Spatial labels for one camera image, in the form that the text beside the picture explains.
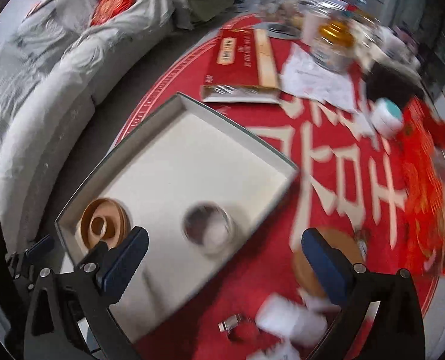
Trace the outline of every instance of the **red tablecloth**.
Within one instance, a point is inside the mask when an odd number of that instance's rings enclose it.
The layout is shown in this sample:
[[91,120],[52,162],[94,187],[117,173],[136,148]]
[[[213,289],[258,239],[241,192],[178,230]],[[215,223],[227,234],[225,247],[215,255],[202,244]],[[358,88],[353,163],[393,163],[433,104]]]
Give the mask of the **red tablecloth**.
[[[248,27],[257,21],[253,15],[241,16],[226,27]],[[290,41],[271,39],[271,44],[281,71]],[[156,82],[127,120],[117,142],[175,92],[200,99],[213,45],[213,40],[200,45]],[[354,71],[351,75],[358,98],[359,74]],[[280,106],[214,105],[290,157],[301,175],[236,256],[193,299],[137,343],[144,359],[238,360],[274,344],[277,340],[269,334],[262,334],[257,342],[231,344],[219,332],[218,323],[237,313],[254,317],[272,292],[300,302],[291,246],[300,242],[308,227],[332,226],[352,235],[353,228],[364,226],[369,230],[368,268],[394,273],[400,267],[405,225],[399,148],[379,138],[381,150],[376,152],[369,139],[357,134],[351,116],[334,107],[286,94],[282,99]],[[425,312],[435,281],[416,285]]]

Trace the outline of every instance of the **gray floor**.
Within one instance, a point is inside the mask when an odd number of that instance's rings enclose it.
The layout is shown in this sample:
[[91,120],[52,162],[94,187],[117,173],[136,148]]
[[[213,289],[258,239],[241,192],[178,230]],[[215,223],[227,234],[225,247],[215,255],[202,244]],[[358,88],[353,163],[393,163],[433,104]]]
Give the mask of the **gray floor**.
[[118,132],[144,94],[154,82],[185,52],[209,33],[235,17],[233,10],[196,26],[193,31],[178,31],[143,56],[119,81],[99,105],[67,158],[49,198],[39,227],[39,237],[51,234],[56,248],[43,263],[57,271],[63,250],[58,242],[54,220],[87,175],[110,149]]

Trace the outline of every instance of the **silver bolt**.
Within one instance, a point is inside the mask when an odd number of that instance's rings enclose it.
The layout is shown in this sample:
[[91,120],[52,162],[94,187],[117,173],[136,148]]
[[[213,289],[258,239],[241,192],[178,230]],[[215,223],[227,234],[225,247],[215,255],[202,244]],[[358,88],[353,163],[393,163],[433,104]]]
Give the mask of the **silver bolt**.
[[399,274],[400,274],[403,278],[405,278],[405,279],[410,278],[410,273],[409,273],[409,271],[408,271],[407,269],[405,269],[405,268],[401,269],[401,270],[399,271]]
[[42,268],[41,272],[39,273],[39,275],[41,276],[41,278],[45,278],[46,276],[48,276],[50,274],[50,269],[49,268]]
[[84,265],[84,272],[86,272],[87,274],[91,273],[94,271],[94,269],[97,268],[97,265],[94,264],[93,262],[90,262],[89,264]]
[[363,274],[367,269],[364,264],[357,263],[354,264],[354,270],[359,274]]

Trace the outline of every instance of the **red pillow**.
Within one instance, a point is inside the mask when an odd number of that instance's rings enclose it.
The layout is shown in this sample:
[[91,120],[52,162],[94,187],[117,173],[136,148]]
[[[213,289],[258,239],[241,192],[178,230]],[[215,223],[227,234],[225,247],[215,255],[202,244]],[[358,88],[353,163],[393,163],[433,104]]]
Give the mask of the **red pillow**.
[[92,15],[91,26],[104,24],[112,17],[129,9],[134,3],[135,0],[100,0]]

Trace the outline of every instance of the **tray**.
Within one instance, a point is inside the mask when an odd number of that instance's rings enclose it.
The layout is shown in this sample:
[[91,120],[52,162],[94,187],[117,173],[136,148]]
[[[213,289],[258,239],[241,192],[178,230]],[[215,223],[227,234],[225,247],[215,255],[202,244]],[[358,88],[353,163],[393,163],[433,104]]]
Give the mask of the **tray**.
[[[279,151],[206,105],[181,93],[136,127],[92,171],[56,220],[73,263],[87,253],[79,233],[91,200],[107,197],[130,226],[149,233],[149,251],[111,312],[131,341],[175,312],[240,249],[281,200],[298,173]],[[186,211],[214,202],[233,219],[237,237],[216,256],[182,233]]]

